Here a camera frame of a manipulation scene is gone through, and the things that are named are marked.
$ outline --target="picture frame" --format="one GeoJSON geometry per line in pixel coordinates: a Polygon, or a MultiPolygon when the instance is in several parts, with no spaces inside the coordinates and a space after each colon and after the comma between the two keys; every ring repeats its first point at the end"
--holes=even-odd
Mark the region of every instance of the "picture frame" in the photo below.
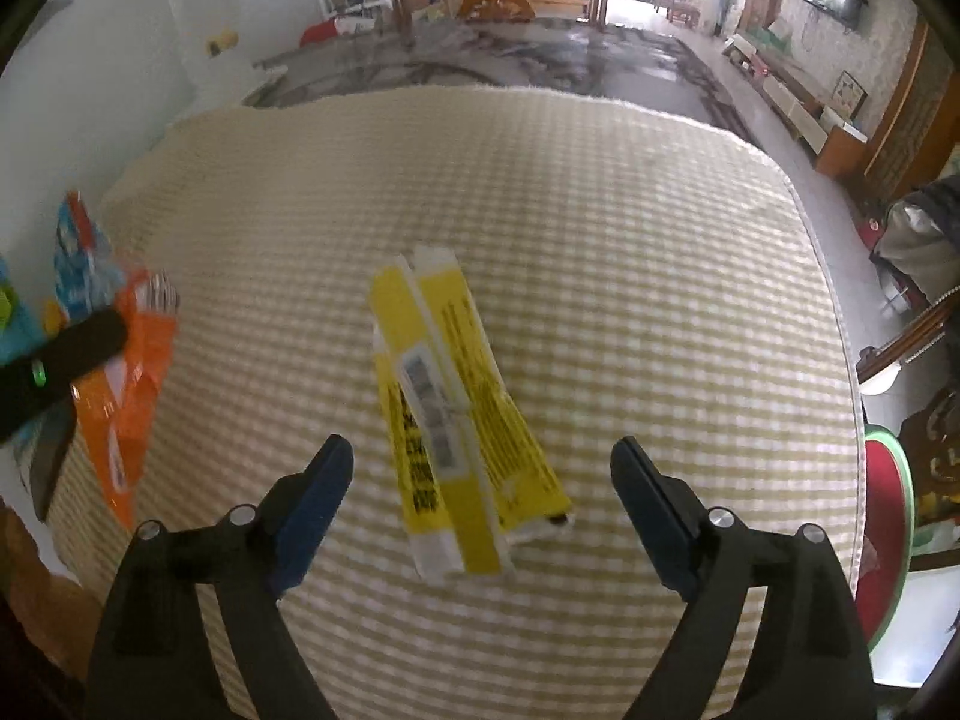
{"type": "Polygon", "coordinates": [[[842,71],[830,95],[830,107],[852,122],[867,100],[867,90],[846,70],[842,71]]]}

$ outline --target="patterned wallpaper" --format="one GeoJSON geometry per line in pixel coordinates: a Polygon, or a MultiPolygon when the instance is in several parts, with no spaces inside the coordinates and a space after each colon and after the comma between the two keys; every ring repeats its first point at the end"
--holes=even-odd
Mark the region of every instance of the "patterned wallpaper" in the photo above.
{"type": "Polygon", "coordinates": [[[917,20],[911,0],[869,0],[856,31],[846,29],[803,0],[784,0],[781,18],[793,28],[791,55],[832,90],[846,70],[867,91],[854,124],[868,136],[877,129],[904,69],[917,20]]]}

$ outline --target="marble tabletop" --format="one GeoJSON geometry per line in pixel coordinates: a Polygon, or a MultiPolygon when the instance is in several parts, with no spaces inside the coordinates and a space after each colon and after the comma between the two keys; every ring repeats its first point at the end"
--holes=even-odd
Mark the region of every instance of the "marble tabletop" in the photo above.
{"type": "Polygon", "coordinates": [[[341,36],[264,63],[285,78],[258,107],[403,86],[532,86],[636,103],[728,129],[756,145],[726,89],[680,39],[567,19],[531,23],[436,20],[341,36]]]}

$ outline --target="green rim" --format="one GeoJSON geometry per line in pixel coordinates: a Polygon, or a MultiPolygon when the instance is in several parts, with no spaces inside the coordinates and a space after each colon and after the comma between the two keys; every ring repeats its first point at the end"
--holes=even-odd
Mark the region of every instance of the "green rim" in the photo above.
{"type": "Polygon", "coordinates": [[[906,532],[904,533],[904,557],[902,558],[901,570],[899,570],[899,576],[896,580],[896,589],[894,590],[894,596],[891,599],[890,607],[887,608],[887,613],[883,615],[883,620],[880,622],[880,627],[877,628],[877,632],[875,632],[870,639],[869,646],[872,650],[875,646],[877,646],[877,642],[882,639],[885,632],[887,632],[887,627],[890,625],[890,620],[893,619],[896,606],[899,604],[899,599],[901,598],[901,594],[904,592],[906,575],[910,570],[910,545],[913,543],[913,530],[916,512],[913,502],[913,481],[910,479],[910,464],[906,461],[904,447],[899,445],[899,442],[896,440],[896,436],[894,436],[893,433],[891,433],[885,427],[881,427],[880,425],[867,425],[865,431],[865,440],[866,442],[870,442],[872,440],[873,442],[882,443],[882,445],[887,448],[894,459],[896,473],[899,474],[899,478],[901,479],[901,488],[904,491],[904,521],[906,528],[906,532]]]}

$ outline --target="green led light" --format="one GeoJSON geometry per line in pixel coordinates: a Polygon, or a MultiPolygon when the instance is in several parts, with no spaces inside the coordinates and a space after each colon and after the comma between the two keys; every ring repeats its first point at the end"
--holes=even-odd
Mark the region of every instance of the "green led light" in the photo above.
{"type": "Polygon", "coordinates": [[[43,367],[43,362],[34,360],[30,365],[30,370],[34,372],[34,384],[44,386],[47,383],[47,370],[43,367]]]}

